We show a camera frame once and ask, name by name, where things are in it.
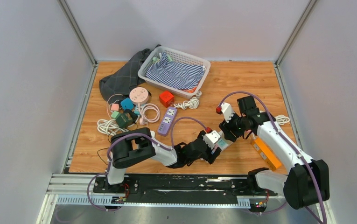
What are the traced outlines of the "purple power strip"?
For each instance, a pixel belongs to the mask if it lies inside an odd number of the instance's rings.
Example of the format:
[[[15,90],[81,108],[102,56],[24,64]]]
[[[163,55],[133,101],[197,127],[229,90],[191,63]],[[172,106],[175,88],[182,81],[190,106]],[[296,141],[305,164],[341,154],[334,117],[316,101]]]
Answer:
[[[157,133],[160,136],[164,136],[164,137],[167,136],[176,116],[177,116],[177,109],[175,107],[168,107],[157,129]]]

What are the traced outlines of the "red cube plug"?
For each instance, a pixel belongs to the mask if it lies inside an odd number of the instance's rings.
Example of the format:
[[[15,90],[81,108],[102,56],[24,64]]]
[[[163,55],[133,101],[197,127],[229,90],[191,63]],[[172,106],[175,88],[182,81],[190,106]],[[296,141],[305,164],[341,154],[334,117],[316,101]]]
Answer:
[[[175,98],[169,91],[164,91],[159,95],[159,102],[166,108],[172,106],[175,102]]]

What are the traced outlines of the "dark green dragon cube plug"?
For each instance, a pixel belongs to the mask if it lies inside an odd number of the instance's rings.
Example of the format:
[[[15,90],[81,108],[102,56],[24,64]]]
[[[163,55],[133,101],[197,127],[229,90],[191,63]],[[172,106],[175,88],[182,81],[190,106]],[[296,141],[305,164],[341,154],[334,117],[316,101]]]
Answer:
[[[120,128],[127,128],[134,123],[134,119],[129,113],[124,112],[115,118],[115,122]]]

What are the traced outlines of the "blue cube plug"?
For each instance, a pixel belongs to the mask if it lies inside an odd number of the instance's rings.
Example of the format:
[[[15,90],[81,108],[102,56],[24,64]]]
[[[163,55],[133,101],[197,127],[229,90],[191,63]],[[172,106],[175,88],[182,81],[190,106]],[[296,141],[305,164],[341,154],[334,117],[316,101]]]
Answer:
[[[131,99],[129,98],[125,98],[123,99],[121,102],[120,102],[120,106],[122,108],[122,110],[132,110],[134,108],[134,104],[133,102],[131,101]]]

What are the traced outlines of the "white long power strip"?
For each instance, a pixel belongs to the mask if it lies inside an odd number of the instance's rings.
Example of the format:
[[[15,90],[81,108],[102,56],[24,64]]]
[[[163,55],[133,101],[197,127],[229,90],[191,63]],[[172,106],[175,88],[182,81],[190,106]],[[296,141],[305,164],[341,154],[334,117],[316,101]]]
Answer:
[[[221,138],[217,143],[216,147],[220,148],[223,152],[226,148],[228,148],[233,142],[230,140],[226,140],[225,138]]]

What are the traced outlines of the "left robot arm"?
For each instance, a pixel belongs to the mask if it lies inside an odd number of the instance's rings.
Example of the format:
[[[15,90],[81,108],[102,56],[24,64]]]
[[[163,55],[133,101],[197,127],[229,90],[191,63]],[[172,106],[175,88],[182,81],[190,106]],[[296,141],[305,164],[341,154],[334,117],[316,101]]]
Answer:
[[[155,132],[149,128],[140,128],[111,137],[111,145],[107,151],[109,161],[106,170],[105,186],[112,193],[123,188],[126,169],[153,159],[167,168],[190,166],[196,160],[204,160],[212,164],[221,154],[219,146],[221,135],[217,131],[201,131],[190,143],[168,146],[155,138]]]

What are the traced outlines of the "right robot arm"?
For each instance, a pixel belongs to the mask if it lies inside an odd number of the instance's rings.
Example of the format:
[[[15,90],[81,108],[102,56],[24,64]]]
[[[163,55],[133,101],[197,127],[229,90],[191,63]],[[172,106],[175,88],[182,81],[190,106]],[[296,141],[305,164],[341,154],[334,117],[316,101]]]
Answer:
[[[245,132],[262,140],[286,168],[288,174],[278,174],[267,168],[248,173],[247,188],[253,195],[265,189],[283,195],[293,209],[322,204],[330,198],[329,167],[324,160],[315,160],[300,149],[282,130],[275,117],[257,107],[254,95],[237,100],[240,113],[223,99],[216,108],[224,117],[219,124],[219,139],[212,149],[224,151]]]

